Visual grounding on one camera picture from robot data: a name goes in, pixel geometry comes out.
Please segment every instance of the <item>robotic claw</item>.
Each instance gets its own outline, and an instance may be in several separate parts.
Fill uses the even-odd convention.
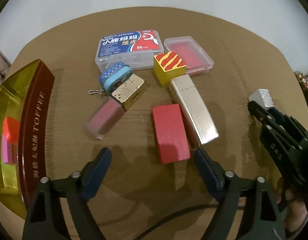
[[[232,171],[224,171],[200,148],[194,158],[207,190],[220,203],[201,239],[227,239],[242,196],[246,196],[246,205],[237,239],[285,239],[281,214],[263,177],[242,179]],[[64,197],[80,239],[105,240],[86,203],[96,195],[110,163],[111,152],[103,148],[81,172],[75,171],[66,179],[42,178],[28,209],[22,239],[71,239],[59,201]]]
[[[274,107],[266,111],[251,101],[248,109],[263,124],[261,142],[275,161],[287,187],[297,192],[308,207],[308,132],[297,120]],[[281,201],[278,206],[263,177],[243,179],[233,171],[225,171],[202,148],[196,149],[193,156],[209,194],[219,202],[202,240],[227,239],[240,197],[246,197],[246,204],[236,239],[286,239],[280,211],[286,207],[287,201]],[[68,178],[59,180],[42,178],[27,213],[22,239],[71,239],[59,201],[64,197],[80,239],[105,240],[87,202],[96,195],[110,163],[111,152],[103,148],[81,172],[75,171]]]

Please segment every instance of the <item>brown cardboard surface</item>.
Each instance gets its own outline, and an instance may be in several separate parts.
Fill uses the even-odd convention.
[[[172,101],[168,89],[158,85],[152,69],[134,72],[150,87],[103,140],[97,141],[84,129],[102,100],[99,95],[88,95],[89,90],[100,89],[94,61],[100,38],[146,29],[157,30],[162,41],[192,36],[213,59],[212,70],[194,77],[193,82],[220,135],[204,148],[224,169],[250,179],[273,174],[271,178],[278,178],[259,142],[259,128],[247,110],[247,98],[258,88],[268,89],[277,108],[308,129],[305,100],[281,52],[224,20],[175,8],[124,8],[84,16],[43,33],[23,48],[9,75],[40,58],[55,76],[45,139],[47,174],[52,179],[81,170],[102,147],[112,150],[113,162],[103,185],[88,203],[108,240],[134,239],[166,215],[214,203],[192,160],[187,164],[185,184],[177,190],[173,164],[159,162],[150,111]],[[184,215],[144,239],[200,239],[214,211]],[[79,239],[68,209],[64,214],[72,238]],[[235,238],[240,216],[238,212],[229,239]],[[21,239],[19,230],[11,225],[14,221],[18,228],[22,226],[19,218],[5,212],[3,225],[15,239]]]

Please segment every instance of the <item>gold lighter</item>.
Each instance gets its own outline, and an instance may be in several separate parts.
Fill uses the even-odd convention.
[[[184,123],[195,147],[219,137],[212,117],[189,75],[171,79],[170,90],[182,108]]]
[[[113,93],[112,97],[122,104],[125,111],[145,93],[147,85],[139,76],[132,74],[128,80],[121,84]]]

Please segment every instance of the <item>clear plastic box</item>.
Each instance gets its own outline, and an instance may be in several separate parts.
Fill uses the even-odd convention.
[[[152,68],[154,55],[163,52],[163,44],[155,30],[119,33],[100,40],[95,62],[101,72],[118,61],[133,70]]]
[[[102,140],[122,118],[125,111],[114,98],[106,98],[86,122],[87,129]]]
[[[208,73],[214,65],[210,56],[191,36],[165,39],[164,46],[184,60],[188,75]]]

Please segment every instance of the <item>yellow cube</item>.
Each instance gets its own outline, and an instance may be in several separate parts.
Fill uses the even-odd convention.
[[[172,78],[185,74],[186,65],[174,51],[154,56],[154,73],[163,87],[169,84]]]

